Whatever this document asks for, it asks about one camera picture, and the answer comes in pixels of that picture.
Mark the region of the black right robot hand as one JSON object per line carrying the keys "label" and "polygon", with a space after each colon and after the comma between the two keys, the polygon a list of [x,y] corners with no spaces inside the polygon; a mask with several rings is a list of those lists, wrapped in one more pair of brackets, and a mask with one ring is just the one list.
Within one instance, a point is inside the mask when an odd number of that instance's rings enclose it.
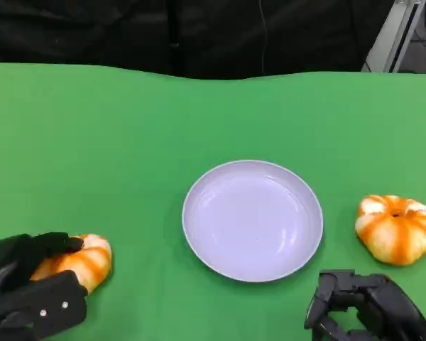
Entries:
{"label": "black right robot hand", "polygon": [[[363,330],[344,330],[331,312],[357,309]],[[324,270],[304,322],[313,340],[426,340],[426,319],[405,291],[384,274]]]}

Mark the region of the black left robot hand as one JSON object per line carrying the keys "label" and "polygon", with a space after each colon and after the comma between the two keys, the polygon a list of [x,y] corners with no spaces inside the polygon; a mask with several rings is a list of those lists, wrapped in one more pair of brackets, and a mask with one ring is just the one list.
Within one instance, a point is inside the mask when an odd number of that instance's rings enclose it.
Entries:
{"label": "black left robot hand", "polygon": [[27,285],[45,259],[79,251],[83,241],[65,232],[0,239],[0,293]]}

